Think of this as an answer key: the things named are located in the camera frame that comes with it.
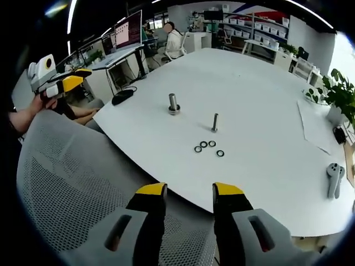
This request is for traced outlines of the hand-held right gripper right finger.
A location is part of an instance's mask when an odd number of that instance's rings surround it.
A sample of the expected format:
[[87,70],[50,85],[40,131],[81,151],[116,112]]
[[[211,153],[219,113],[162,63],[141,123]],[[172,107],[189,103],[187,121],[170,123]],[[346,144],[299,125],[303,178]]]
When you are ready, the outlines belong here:
[[320,257],[297,247],[289,230],[244,192],[221,182],[212,185],[214,232],[221,265],[313,265]]

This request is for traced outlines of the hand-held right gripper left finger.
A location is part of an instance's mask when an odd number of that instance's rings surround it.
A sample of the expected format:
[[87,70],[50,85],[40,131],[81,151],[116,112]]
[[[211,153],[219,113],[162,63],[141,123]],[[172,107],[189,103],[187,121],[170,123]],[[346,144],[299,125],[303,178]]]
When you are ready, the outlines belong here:
[[163,182],[139,188],[125,208],[95,224],[81,246],[60,253],[64,265],[159,265],[166,194]]

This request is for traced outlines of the person's left hand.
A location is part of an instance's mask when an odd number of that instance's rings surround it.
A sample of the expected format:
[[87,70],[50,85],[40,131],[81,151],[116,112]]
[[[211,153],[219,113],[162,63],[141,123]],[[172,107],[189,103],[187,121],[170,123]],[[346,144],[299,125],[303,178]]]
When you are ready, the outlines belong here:
[[32,115],[39,113],[43,109],[51,109],[54,110],[58,105],[59,98],[58,97],[47,97],[45,91],[37,94],[32,102],[29,105],[28,110]]

